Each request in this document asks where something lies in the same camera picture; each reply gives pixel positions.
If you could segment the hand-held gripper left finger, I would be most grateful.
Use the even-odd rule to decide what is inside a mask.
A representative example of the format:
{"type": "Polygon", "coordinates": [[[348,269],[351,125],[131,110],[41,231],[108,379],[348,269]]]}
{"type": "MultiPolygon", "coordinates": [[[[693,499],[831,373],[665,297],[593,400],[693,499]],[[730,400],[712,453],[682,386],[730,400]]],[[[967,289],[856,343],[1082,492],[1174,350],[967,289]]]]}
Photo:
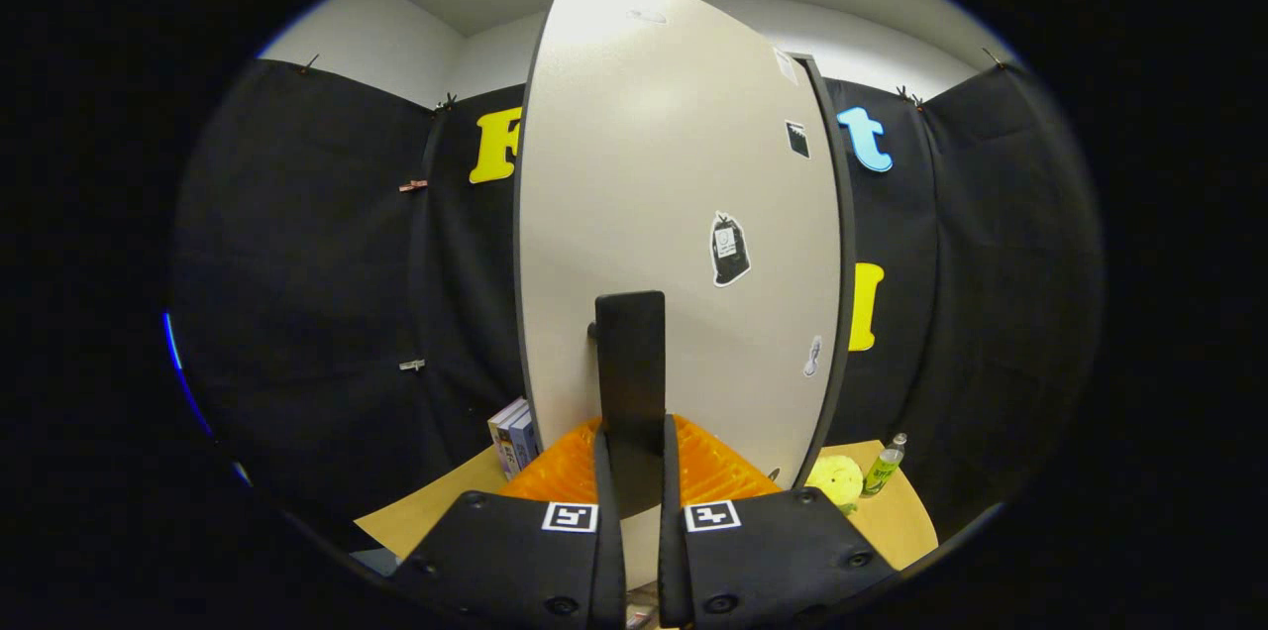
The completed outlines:
{"type": "Polygon", "coordinates": [[[502,491],[462,491],[389,584],[450,629],[620,629],[623,535],[592,418],[502,491]]]}

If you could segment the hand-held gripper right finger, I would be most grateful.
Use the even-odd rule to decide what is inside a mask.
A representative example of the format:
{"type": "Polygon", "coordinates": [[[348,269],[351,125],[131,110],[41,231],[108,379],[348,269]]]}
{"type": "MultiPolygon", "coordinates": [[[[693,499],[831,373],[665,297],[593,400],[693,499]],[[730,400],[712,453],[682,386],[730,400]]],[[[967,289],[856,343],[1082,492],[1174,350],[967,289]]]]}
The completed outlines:
{"type": "Polygon", "coordinates": [[[686,503],[683,418],[663,421],[661,619],[681,629],[824,629],[898,584],[818,488],[686,503]]]}

